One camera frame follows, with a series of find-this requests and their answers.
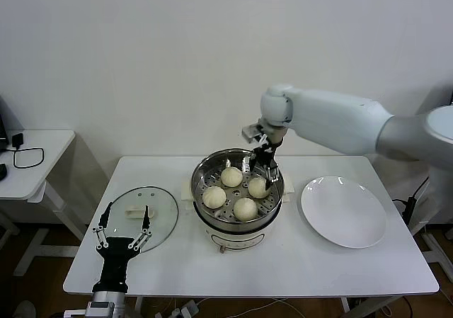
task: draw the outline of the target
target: black cable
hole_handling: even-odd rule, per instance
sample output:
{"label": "black cable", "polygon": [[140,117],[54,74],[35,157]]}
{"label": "black cable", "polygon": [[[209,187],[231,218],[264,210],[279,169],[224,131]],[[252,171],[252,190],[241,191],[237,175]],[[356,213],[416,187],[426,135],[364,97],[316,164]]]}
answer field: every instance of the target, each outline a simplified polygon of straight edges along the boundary
{"label": "black cable", "polygon": [[403,203],[404,205],[407,205],[408,202],[402,199],[391,199],[392,201],[399,201],[400,203]]}
{"label": "black cable", "polygon": [[413,310],[412,310],[412,305],[411,303],[409,302],[408,298],[406,297],[403,297],[403,299],[408,303],[409,305],[409,310],[411,311],[411,315],[409,316],[410,318],[413,318]]}
{"label": "black cable", "polygon": [[[16,163],[16,153],[20,153],[20,152],[27,152],[27,151],[30,151],[30,150],[40,150],[41,151],[41,160],[36,163],[36,164],[31,164],[30,166],[18,166],[17,163]],[[3,148],[1,150],[1,152],[13,152],[14,155],[13,155],[13,165],[17,168],[17,169],[27,169],[27,168],[32,168],[32,167],[36,167],[36,166],[39,166],[41,163],[44,162],[44,149],[43,148],[24,148],[24,149],[16,149],[16,150],[13,150],[13,149],[6,149],[6,148]]]}
{"label": "black cable", "polygon": [[426,179],[421,183],[421,185],[418,186],[418,188],[415,190],[413,195],[408,198],[408,200],[392,199],[392,201],[399,201],[400,203],[402,203],[405,206],[402,216],[403,216],[404,223],[406,225],[409,225],[409,222],[411,221],[411,218],[412,218],[413,211],[415,210],[415,205],[417,203],[417,199],[415,198],[415,196],[417,195],[418,191],[423,187],[423,185],[425,185],[425,183],[428,182],[429,178],[430,178],[429,176],[426,177]]}
{"label": "black cable", "polygon": [[418,186],[417,190],[415,192],[413,192],[413,195],[412,195],[413,198],[417,195],[418,191],[423,187],[423,185],[426,183],[426,181],[428,181],[429,178],[430,177],[427,176],[426,179],[422,182],[422,184]]}

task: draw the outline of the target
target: glass lid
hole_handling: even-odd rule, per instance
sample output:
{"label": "glass lid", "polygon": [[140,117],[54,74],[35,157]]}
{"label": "glass lid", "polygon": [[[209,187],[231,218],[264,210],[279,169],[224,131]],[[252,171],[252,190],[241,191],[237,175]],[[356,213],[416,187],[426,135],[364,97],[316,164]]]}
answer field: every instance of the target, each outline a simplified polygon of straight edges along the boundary
{"label": "glass lid", "polygon": [[168,191],[153,186],[132,189],[113,201],[105,235],[130,238],[140,235],[146,206],[152,236],[141,248],[141,253],[162,244],[176,226],[178,204]]}

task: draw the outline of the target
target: white wall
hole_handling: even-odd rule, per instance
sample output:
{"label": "white wall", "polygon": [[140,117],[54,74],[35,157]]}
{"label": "white wall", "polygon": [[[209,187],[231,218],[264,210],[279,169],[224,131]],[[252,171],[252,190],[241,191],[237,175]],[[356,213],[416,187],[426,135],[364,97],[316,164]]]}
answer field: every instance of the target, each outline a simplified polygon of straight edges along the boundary
{"label": "white wall", "polygon": [[[413,114],[452,75],[452,8],[453,0],[0,0],[0,93],[25,128],[77,131],[110,175],[122,155],[245,146],[240,129],[276,82]],[[279,153],[332,151],[291,134]]]}

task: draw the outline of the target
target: table leg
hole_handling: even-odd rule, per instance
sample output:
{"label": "table leg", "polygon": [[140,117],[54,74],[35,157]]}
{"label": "table leg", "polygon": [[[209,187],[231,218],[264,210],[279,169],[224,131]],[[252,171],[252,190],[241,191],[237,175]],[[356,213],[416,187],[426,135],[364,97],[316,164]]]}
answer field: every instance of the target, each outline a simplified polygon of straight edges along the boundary
{"label": "table leg", "polygon": [[390,304],[391,302],[401,298],[401,295],[396,295],[393,297],[371,297],[365,300],[359,306],[354,307],[349,312],[345,313],[341,318],[363,318],[368,314],[376,312],[381,307]]}
{"label": "table leg", "polygon": [[422,252],[426,262],[439,263],[450,282],[453,283],[453,263],[448,258],[448,255],[445,254],[444,250],[431,233],[423,233],[422,238],[431,250]]}
{"label": "table leg", "polygon": [[28,245],[21,260],[16,266],[13,275],[16,277],[23,276],[36,256],[61,256],[65,258],[74,258],[77,254],[78,246],[52,246],[42,245],[42,241],[49,233],[48,228],[40,228],[31,243]]}
{"label": "table leg", "polygon": [[7,216],[5,216],[5,214],[3,214],[2,212],[0,212],[0,226],[2,226],[6,230],[0,239],[0,249],[2,249],[4,244],[6,243],[6,240],[8,240],[11,235],[19,234],[20,231],[19,228],[15,226],[15,224],[12,223],[10,219],[7,218]]}
{"label": "table leg", "polygon": [[137,297],[137,300],[135,300],[135,307],[134,307],[134,311],[136,313],[141,313],[142,312],[142,305],[143,305],[143,296],[139,295]]}
{"label": "table leg", "polygon": [[81,241],[86,232],[85,224],[80,220],[79,216],[67,206],[65,201],[59,196],[56,190],[47,181],[45,187],[45,195],[50,199],[50,209],[53,213],[74,233]]}

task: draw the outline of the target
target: white plate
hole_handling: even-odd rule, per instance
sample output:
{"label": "white plate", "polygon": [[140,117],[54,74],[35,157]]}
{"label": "white plate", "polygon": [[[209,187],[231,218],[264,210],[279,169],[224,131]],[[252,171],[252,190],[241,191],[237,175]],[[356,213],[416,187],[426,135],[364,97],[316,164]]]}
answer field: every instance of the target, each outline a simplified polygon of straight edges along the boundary
{"label": "white plate", "polygon": [[363,249],[377,244],[387,228],[386,213],[365,187],[341,176],[310,181],[301,198],[310,225],[331,242]]}

